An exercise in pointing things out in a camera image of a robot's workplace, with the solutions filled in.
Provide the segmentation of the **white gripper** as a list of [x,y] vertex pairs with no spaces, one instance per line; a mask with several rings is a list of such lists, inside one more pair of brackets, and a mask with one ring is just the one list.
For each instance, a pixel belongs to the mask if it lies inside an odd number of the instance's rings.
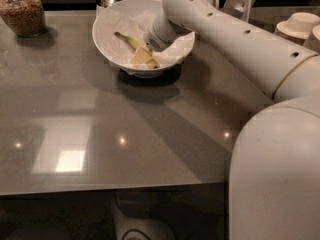
[[[164,8],[154,18],[148,29],[143,34],[146,46],[156,52],[162,52],[169,48],[178,38],[191,33],[184,24],[185,18],[173,11]],[[146,64],[152,59],[152,54],[143,46],[136,49],[131,58],[134,65]]]

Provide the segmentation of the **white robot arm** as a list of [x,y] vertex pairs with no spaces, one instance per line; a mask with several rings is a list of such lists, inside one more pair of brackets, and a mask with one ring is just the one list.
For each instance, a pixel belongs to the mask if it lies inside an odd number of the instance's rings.
[[320,240],[320,57],[206,0],[162,0],[143,40],[163,51],[194,31],[273,106],[237,137],[229,174],[230,240]]

